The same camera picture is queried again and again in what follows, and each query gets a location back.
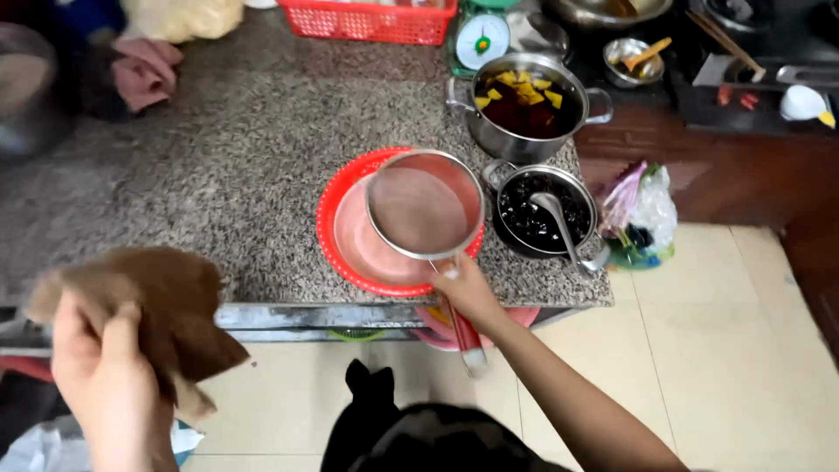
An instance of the metal ladle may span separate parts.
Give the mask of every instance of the metal ladle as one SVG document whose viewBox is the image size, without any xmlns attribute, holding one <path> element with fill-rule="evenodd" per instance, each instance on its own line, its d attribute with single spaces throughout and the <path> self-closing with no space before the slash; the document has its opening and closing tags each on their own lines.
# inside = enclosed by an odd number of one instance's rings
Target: metal ladle
<svg viewBox="0 0 839 472">
<path fill-rule="evenodd" d="M 591 276 L 587 267 L 583 267 L 583 262 L 580 260 L 580 255 L 576 252 L 576 246 L 571 241 L 571 232 L 568 231 L 568 225 L 565 224 L 565 215 L 562 212 L 562 204 L 560 199 L 556 196 L 546 193 L 544 191 L 537 191 L 530 196 L 530 201 L 547 210 L 554 220 L 556 225 L 560 227 L 560 234 L 562 235 L 562 242 L 565 243 L 565 248 L 568 250 L 568 255 L 571 257 L 571 263 L 574 268 L 581 275 L 586 277 Z"/>
</svg>

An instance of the metal bowl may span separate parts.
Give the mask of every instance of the metal bowl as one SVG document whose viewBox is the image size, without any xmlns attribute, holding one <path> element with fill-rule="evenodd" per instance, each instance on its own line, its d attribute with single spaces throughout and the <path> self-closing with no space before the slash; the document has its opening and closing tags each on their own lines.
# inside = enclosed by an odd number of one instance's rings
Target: metal bowl
<svg viewBox="0 0 839 472">
<path fill-rule="evenodd" d="M 581 29 L 626 29 L 656 18 L 670 9 L 673 0 L 630 0 L 637 16 L 614 15 L 615 0 L 545 0 L 545 7 Z"/>
<path fill-rule="evenodd" d="M 664 74 L 664 61 L 661 55 L 654 55 L 635 66 L 643 77 L 629 75 L 617 68 L 618 63 L 628 57 L 641 54 L 649 45 L 638 39 L 621 38 L 610 41 L 603 48 L 603 61 L 606 62 L 606 78 L 616 87 L 635 88 L 661 80 Z"/>
</svg>

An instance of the hand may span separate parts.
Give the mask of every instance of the hand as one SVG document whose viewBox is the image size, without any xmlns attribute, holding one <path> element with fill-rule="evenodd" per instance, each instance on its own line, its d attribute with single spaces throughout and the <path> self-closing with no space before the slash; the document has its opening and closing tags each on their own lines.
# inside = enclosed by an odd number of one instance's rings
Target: hand
<svg viewBox="0 0 839 472">
<path fill-rule="evenodd" d="M 440 274 L 434 273 L 431 276 L 431 285 L 446 294 L 451 305 L 471 321 L 479 333 L 492 338 L 510 318 L 498 303 L 475 261 L 467 254 L 459 254 L 457 257 L 460 266 L 457 275 L 451 278 L 450 270 L 454 269 L 453 266 L 442 268 Z"/>
<path fill-rule="evenodd" d="M 174 407 L 138 347 L 141 312 L 125 304 L 102 341 L 82 315 L 81 296 L 64 290 L 55 313 L 52 372 L 81 426 L 95 471 L 177 470 L 169 441 Z"/>
</svg>

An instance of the mesh strainer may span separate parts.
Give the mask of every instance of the mesh strainer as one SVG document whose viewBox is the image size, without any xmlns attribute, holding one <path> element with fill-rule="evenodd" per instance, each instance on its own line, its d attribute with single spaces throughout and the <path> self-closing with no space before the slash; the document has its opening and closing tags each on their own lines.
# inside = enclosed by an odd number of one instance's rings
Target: mesh strainer
<svg viewBox="0 0 839 472">
<path fill-rule="evenodd" d="M 483 192 L 475 175 L 437 150 L 397 155 L 367 185 L 367 214 L 378 235 L 399 253 L 428 260 L 434 270 L 456 264 L 456 256 L 478 234 L 483 212 Z M 487 365 L 481 339 L 460 313 L 452 318 L 466 370 L 477 375 Z"/>
</svg>

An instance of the pink towel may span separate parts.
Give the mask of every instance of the pink towel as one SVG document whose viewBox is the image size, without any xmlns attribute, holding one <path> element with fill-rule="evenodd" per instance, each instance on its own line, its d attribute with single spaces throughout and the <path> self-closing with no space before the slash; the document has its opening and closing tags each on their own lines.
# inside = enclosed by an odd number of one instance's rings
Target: pink towel
<svg viewBox="0 0 839 472">
<path fill-rule="evenodd" d="M 172 66 L 184 59 L 178 48 L 165 41 L 123 38 L 112 47 L 125 55 L 111 64 L 111 72 L 129 110 L 138 112 L 175 93 L 177 76 Z"/>
</svg>

